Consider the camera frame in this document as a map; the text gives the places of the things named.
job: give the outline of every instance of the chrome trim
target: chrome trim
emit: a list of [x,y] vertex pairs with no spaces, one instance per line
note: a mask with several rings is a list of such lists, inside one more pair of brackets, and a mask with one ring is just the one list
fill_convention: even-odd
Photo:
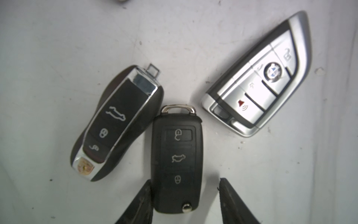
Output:
[[161,113],[168,113],[170,109],[173,108],[182,108],[182,109],[187,109],[189,111],[189,113],[191,114],[196,114],[196,110],[193,106],[190,105],[186,105],[186,104],[173,104],[173,105],[166,105],[161,109]]
[[[143,78],[145,78],[146,80],[148,80],[151,84],[153,84],[155,86],[154,90],[152,91],[152,93],[148,96],[147,100],[142,104],[142,106],[140,107],[140,109],[137,111],[137,113],[133,116],[132,120],[128,123],[127,127],[123,130],[123,132],[121,133],[121,135],[119,136],[118,140],[114,143],[113,147],[111,148],[111,150],[109,151],[109,153],[107,154],[107,157],[105,159],[105,161],[103,163],[97,163],[95,161],[93,161],[91,158],[89,158],[86,153],[83,151],[83,145],[84,145],[84,141],[86,139],[87,133],[90,129],[90,127],[92,126],[94,120],[97,118],[98,114],[101,112],[101,110],[103,109],[103,107],[105,106],[105,104],[109,101],[109,99],[111,99],[111,97],[113,96],[113,94],[122,86],[122,84],[126,81],[126,80],[130,80],[132,83],[134,83],[141,91],[143,91],[144,93],[146,93],[145,91],[147,89],[142,89],[143,86],[139,85],[137,82],[135,82],[135,78],[137,76],[142,76]],[[116,147],[116,145],[118,144],[118,142],[120,141],[120,139],[122,138],[123,134],[125,133],[125,131],[128,129],[128,127],[132,124],[133,120],[137,117],[138,113],[140,113],[140,111],[143,109],[143,107],[147,104],[147,102],[150,100],[150,98],[153,96],[153,94],[157,91],[158,87],[160,86],[160,84],[149,74],[147,74],[145,72],[145,70],[139,66],[135,67],[128,75],[127,77],[115,88],[115,90],[111,93],[111,95],[106,99],[106,101],[101,105],[101,107],[97,110],[96,114],[93,116],[91,122],[89,123],[84,136],[83,136],[83,140],[82,140],[82,145],[80,147],[80,149],[78,150],[75,159],[72,163],[72,168],[77,171],[77,164],[78,161],[81,157],[87,159],[89,162],[91,162],[94,165],[94,168],[92,170],[92,172],[89,175],[81,175],[82,177],[91,180],[97,173],[99,170],[101,170],[101,168],[104,166],[104,164],[107,162],[108,158],[110,157],[112,151],[114,150],[114,148]]]

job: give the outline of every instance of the bmw key fob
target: bmw key fob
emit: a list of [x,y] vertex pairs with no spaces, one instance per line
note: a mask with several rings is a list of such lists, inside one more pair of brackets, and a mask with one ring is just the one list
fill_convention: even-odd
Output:
[[281,23],[207,91],[202,105],[236,133],[255,134],[287,101],[311,65],[307,14]]

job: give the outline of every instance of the white surface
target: white surface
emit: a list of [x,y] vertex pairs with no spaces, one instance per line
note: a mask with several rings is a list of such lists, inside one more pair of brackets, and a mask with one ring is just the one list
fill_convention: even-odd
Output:
[[[299,10],[311,25],[310,73],[263,130],[242,138],[199,99]],[[0,1],[0,223],[120,217],[150,178],[151,127],[98,182],[76,174],[69,155],[110,80],[150,62],[162,71],[163,104],[196,107],[205,149],[199,208],[154,212],[153,223],[222,223],[219,177],[262,223],[357,223],[357,11],[355,0]]]

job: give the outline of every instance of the key ring loop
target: key ring loop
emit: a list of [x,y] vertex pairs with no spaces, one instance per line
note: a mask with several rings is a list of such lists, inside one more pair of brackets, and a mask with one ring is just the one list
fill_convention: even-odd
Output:
[[168,113],[168,111],[170,109],[173,108],[182,108],[182,109],[187,109],[189,111],[189,113],[191,114],[196,114],[196,110],[193,106],[190,105],[186,105],[186,104],[173,104],[173,105],[166,105],[162,108],[161,113]]

